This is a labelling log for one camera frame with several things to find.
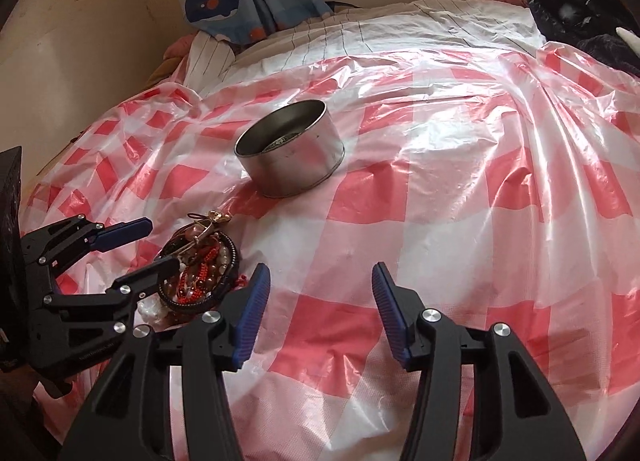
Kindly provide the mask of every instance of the plastic tablecloth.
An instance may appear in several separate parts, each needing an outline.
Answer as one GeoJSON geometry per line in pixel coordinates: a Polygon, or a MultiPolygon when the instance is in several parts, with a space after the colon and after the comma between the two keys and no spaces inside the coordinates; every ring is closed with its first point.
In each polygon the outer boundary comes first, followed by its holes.
{"type": "MultiPolygon", "coordinates": [[[[187,212],[223,207],[241,271],[271,269],[255,351],[225,375],[245,459],[398,459],[417,375],[392,359],[371,288],[399,285],[455,322],[507,322],[565,405],[593,460],[640,395],[640,83],[567,46],[339,57],[201,99],[163,84],[94,123],[28,200],[22,229],[84,213],[142,216],[151,236],[92,253],[60,279],[99,293],[153,259],[187,212]],[[285,200],[257,194],[241,132],[323,99],[346,145],[336,173],[285,200]]],[[[97,375],[38,398],[63,437],[97,375]]],[[[460,445],[468,453],[472,378],[460,445]]],[[[180,372],[172,423],[185,457],[180,372]]]]}

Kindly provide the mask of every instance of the metal pivot bolt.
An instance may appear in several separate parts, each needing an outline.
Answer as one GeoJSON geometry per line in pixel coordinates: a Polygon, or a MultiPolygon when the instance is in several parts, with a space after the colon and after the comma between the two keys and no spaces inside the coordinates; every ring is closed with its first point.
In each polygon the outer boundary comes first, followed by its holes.
{"type": "Polygon", "coordinates": [[[135,336],[136,338],[144,338],[150,332],[151,332],[151,327],[149,327],[148,325],[142,324],[142,325],[136,326],[133,329],[133,336],[135,336]]]}
{"type": "Polygon", "coordinates": [[[205,311],[202,314],[202,321],[206,322],[207,324],[214,324],[221,318],[222,318],[222,315],[217,311],[205,311]]]}
{"type": "Polygon", "coordinates": [[[509,336],[511,334],[511,328],[507,326],[507,324],[500,322],[494,325],[494,333],[498,336],[509,336]]]}
{"type": "Polygon", "coordinates": [[[442,314],[437,309],[425,309],[422,312],[422,318],[427,320],[427,322],[437,322],[442,318],[442,314]]]}

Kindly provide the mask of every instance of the ridged blue pad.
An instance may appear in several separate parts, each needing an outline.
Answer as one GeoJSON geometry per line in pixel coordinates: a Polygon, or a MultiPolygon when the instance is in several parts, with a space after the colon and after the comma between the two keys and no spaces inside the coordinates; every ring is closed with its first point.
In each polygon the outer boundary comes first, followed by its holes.
{"type": "Polygon", "coordinates": [[[393,281],[385,273],[380,264],[376,264],[373,267],[371,272],[373,297],[376,299],[378,312],[385,327],[391,354],[400,362],[402,367],[406,367],[410,358],[409,349],[407,348],[408,327],[394,297],[392,288],[395,284],[392,284],[393,281]]]}
{"type": "Polygon", "coordinates": [[[120,222],[102,230],[91,244],[92,251],[110,251],[139,239],[143,239],[154,229],[153,223],[143,217],[131,222],[120,222]]]}
{"type": "Polygon", "coordinates": [[[254,350],[255,338],[260,329],[262,314],[267,306],[269,293],[271,292],[271,273],[264,264],[256,266],[249,285],[244,289],[250,289],[251,294],[246,301],[242,316],[236,325],[235,350],[231,358],[236,369],[249,359],[254,350]]]}

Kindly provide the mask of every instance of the bed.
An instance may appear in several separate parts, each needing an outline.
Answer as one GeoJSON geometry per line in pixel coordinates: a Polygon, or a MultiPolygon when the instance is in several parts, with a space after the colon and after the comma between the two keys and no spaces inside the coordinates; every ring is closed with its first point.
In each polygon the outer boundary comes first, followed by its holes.
{"type": "MultiPolygon", "coordinates": [[[[254,354],[225,375],[247,460],[398,459],[418,379],[391,357],[370,290],[378,261],[457,324],[509,323],[594,460],[640,396],[639,94],[636,79],[545,43],[527,9],[500,2],[347,9],[238,56],[200,33],[173,80],[107,111],[65,152],[21,228],[80,213],[152,219],[148,239],[58,279],[64,293],[99,293],[151,261],[187,212],[233,215],[242,272],[265,262],[272,275],[254,354]],[[263,198],[233,145],[307,98],[328,105],[346,157],[305,194],[263,198]]],[[[98,371],[59,400],[36,391],[57,438],[98,371]]],[[[465,371],[457,459],[471,387],[465,371]]],[[[185,459],[179,369],[172,428],[185,459]]]]}

